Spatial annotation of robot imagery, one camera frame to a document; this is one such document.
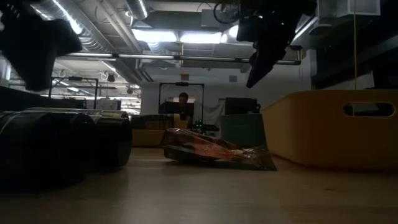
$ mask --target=wooden floor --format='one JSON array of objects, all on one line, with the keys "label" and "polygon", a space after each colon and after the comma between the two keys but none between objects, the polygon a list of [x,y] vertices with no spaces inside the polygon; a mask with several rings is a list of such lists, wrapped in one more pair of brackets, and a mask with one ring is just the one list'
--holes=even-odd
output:
[{"label": "wooden floor", "polygon": [[0,223],[398,223],[398,175],[183,166],[134,149],[127,168],[53,192],[0,192]]}]

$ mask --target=man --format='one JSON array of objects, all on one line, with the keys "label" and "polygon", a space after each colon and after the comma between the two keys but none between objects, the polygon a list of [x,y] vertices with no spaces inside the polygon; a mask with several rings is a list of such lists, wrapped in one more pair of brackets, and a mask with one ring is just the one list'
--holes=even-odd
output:
[{"label": "man", "polygon": [[189,126],[192,125],[192,118],[193,118],[193,111],[190,110],[190,107],[188,106],[188,99],[189,96],[187,93],[180,93],[179,96],[179,104],[180,104],[180,118],[182,121],[188,121]]}]

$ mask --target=person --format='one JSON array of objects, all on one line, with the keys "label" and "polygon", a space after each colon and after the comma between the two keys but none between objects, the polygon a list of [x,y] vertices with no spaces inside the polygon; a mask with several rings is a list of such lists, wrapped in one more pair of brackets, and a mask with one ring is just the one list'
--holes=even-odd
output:
[{"label": "person", "polygon": [[187,93],[180,93],[178,102],[180,106],[180,119],[182,121],[188,121],[188,126],[190,126],[192,125],[193,111],[190,110],[190,107],[188,106],[188,99],[189,96]]}]

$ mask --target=crumpled plastic bag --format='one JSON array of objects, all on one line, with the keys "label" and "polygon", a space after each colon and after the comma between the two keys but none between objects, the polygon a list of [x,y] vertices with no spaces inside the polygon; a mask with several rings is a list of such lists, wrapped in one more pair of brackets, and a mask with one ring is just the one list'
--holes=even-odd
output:
[{"label": "crumpled plastic bag", "polygon": [[166,130],[162,147],[166,158],[188,164],[224,160],[252,165],[255,169],[276,170],[265,146],[245,149],[186,129]]}]

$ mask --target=handle cutout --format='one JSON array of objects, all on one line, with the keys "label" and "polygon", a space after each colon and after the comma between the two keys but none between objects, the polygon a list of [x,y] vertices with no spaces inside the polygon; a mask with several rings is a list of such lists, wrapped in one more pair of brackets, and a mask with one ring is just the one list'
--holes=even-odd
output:
[{"label": "handle cutout", "polygon": [[347,116],[362,117],[389,117],[395,112],[394,105],[390,103],[347,103],[343,107]]}]

